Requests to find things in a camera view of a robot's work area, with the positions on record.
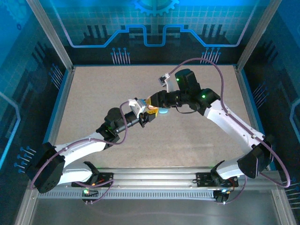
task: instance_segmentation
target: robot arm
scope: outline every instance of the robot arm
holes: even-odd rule
[[[240,144],[244,155],[228,161],[222,161],[212,170],[211,175],[216,183],[222,183],[234,176],[246,175],[256,178],[273,160],[272,154],[256,139],[263,140],[271,146],[271,138],[250,127],[235,115],[226,105],[223,109],[220,96],[211,89],[201,89],[196,77],[189,69],[175,74],[180,90],[167,93],[165,90],[151,96],[151,105],[156,107],[181,107],[188,104],[193,110],[216,123],[232,139]],[[241,124],[252,131],[250,135],[228,114],[234,116]]]
[[[183,69],[175,74],[180,90],[167,92],[160,91],[152,95],[146,102],[142,99],[130,99],[128,104],[131,112],[125,114],[127,127],[139,123],[142,127],[156,118],[158,108],[181,107],[184,104],[202,116],[216,123],[229,136],[237,141],[244,155],[232,160],[222,161],[211,170],[211,178],[216,185],[225,180],[246,175],[256,178],[259,173],[272,161],[270,152],[259,143],[255,137],[264,140],[269,146],[270,141],[262,133],[254,130],[242,119],[236,116],[226,105],[225,113],[220,102],[220,97],[211,89],[201,89],[195,75],[189,69]],[[240,123],[251,129],[253,136],[238,125],[228,113],[234,115]],[[25,173],[32,180],[45,162],[58,152],[65,149],[42,170],[34,185],[40,193],[45,193],[58,184],[74,181],[95,184],[101,180],[98,170],[89,162],[71,165],[72,162],[91,153],[105,150],[117,143],[118,134],[125,130],[124,120],[119,108],[112,108],[105,117],[105,122],[95,133],[73,143],[52,146],[43,144],[43,149],[38,151],[30,160]]]
[[[151,122],[157,116],[158,110],[142,112],[146,107],[146,103],[142,99],[130,99],[129,104],[131,105],[131,112],[124,115],[128,128],[137,123],[144,127],[146,123]],[[84,162],[74,165],[72,162],[91,153],[110,148],[113,144],[109,143],[117,143],[120,139],[118,134],[124,130],[125,124],[120,108],[112,108],[108,111],[105,122],[91,135],[72,143],[57,146],[52,146],[48,142],[44,143],[42,149],[37,151],[25,167],[25,173],[33,180],[40,168],[51,157],[61,152],[48,163],[34,182],[40,193],[48,192],[56,185],[63,183],[97,182],[98,171],[91,163]]]

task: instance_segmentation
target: glass wall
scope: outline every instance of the glass wall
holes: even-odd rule
[[[299,1],[282,1],[244,68],[264,131],[275,137],[276,152],[294,184],[300,181],[299,12]],[[297,208],[299,187],[291,189],[287,194]],[[299,209],[294,213],[299,219]]]
[[[269,1],[41,3],[73,64],[129,65],[177,64],[194,57],[237,63]]]
[[[0,15],[0,224],[8,225],[28,184],[30,154],[20,148],[42,144],[65,68],[26,1],[0,0]]]

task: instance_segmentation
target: beige work surface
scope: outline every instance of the beige work surface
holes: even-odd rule
[[[77,67],[56,144],[95,132],[112,107],[130,98],[147,98],[160,91],[158,78],[174,66]],[[183,66],[194,71],[201,88],[220,94],[221,82],[213,66]],[[225,79],[225,103],[249,124],[233,66],[220,66]],[[178,88],[172,75],[175,87]],[[126,106],[124,113],[129,112]],[[190,111],[188,107],[181,111]],[[128,130],[124,144],[80,159],[96,167],[213,166],[242,155],[239,145],[199,113],[180,114],[172,108],[142,128]]]

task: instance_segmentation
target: gear graphic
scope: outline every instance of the gear graphic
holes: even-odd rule
[[[153,16],[169,13],[178,3],[179,0],[134,0],[135,8],[140,9],[141,13]]]
[[[5,6],[18,23],[21,23],[27,15],[26,0],[0,0],[0,6]]]

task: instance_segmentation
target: black cable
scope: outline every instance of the black cable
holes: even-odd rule
[[[176,107],[176,110],[177,110],[177,112],[179,112],[179,113],[181,113],[181,114],[192,114],[192,113],[197,112],[197,110],[190,111],[190,112],[180,112],[180,111],[178,110],[178,107]]]

